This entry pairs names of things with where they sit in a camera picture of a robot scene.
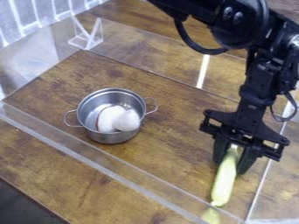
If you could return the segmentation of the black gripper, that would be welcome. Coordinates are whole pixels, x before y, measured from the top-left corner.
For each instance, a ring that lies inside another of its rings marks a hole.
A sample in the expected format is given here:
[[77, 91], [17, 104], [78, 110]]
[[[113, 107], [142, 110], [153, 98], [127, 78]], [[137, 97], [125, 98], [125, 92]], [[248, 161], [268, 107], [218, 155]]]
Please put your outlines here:
[[238, 175], [244, 175], [258, 158], [280, 161], [289, 139], [265, 123], [268, 109], [273, 108], [276, 97], [242, 97], [236, 112], [206, 109], [201, 131], [213, 135], [213, 161], [220, 165], [233, 144], [245, 148], [238, 161]]

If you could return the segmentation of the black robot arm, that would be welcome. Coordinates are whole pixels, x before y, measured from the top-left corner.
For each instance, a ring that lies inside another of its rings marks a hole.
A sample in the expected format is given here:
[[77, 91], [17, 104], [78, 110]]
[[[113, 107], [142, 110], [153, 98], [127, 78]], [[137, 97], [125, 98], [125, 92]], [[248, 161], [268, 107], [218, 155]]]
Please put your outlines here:
[[[278, 161], [290, 141], [268, 127], [264, 117], [280, 95], [293, 97], [299, 82], [299, 24], [272, 10], [266, 0], [147, 1], [173, 17], [182, 40], [197, 52], [216, 55], [230, 49], [248, 50], [238, 110], [206, 110], [201, 124], [201, 130], [216, 139], [214, 162], [222, 162], [233, 144], [244, 147], [240, 174], [249, 171], [258, 158]], [[184, 26], [188, 18], [209, 26], [220, 48], [209, 49], [193, 41]]]

